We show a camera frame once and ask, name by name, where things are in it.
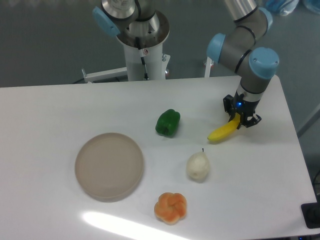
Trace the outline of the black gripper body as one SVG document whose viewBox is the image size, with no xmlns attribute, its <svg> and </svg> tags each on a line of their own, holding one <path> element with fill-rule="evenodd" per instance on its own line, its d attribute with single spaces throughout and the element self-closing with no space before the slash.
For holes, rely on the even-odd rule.
<svg viewBox="0 0 320 240">
<path fill-rule="evenodd" d="M 261 94 L 237 90 L 232 101 L 234 111 L 232 118 L 234 119 L 236 114 L 243 114 L 245 119 L 252 117 L 261 98 Z"/>
</svg>

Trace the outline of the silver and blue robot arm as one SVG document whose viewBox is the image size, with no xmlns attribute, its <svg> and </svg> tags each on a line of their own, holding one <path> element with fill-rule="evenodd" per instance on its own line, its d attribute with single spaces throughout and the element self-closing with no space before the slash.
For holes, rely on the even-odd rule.
<svg viewBox="0 0 320 240">
<path fill-rule="evenodd" d="M 236 93 L 227 95 L 223 105 L 231 119 L 239 116 L 239 126 L 249 128 L 261 120 L 256 107 L 279 65 L 275 51 L 255 46 L 270 29 L 273 18 L 253 0 L 227 0 L 225 6 L 235 29 L 228 35 L 216 34 L 206 54 L 240 76 Z M 107 35 L 122 44 L 130 81 L 165 78 L 163 43 L 170 25 L 152 0 L 103 0 L 92 16 Z"/>
</svg>

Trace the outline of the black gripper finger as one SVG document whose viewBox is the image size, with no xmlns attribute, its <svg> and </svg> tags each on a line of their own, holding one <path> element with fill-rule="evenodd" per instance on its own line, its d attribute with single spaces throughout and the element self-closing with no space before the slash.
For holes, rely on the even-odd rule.
<svg viewBox="0 0 320 240">
<path fill-rule="evenodd" d="M 242 126 L 250 128 L 257 125 L 261 120 L 262 118 L 255 113 L 252 116 L 247 116 L 245 113 L 241 113 L 238 128 L 240 129 Z"/>
<path fill-rule="evenodd" d="M 236 102 L 237 102 L 237 94 L 235 94 L 234 96 L 231 96 L 230 94 L 228 94 L 223 98 L 224 111 L 228 113 L 230 120 L 233 120 L 236 116 L 236 113 L 237 113 Z"/>
</svg>

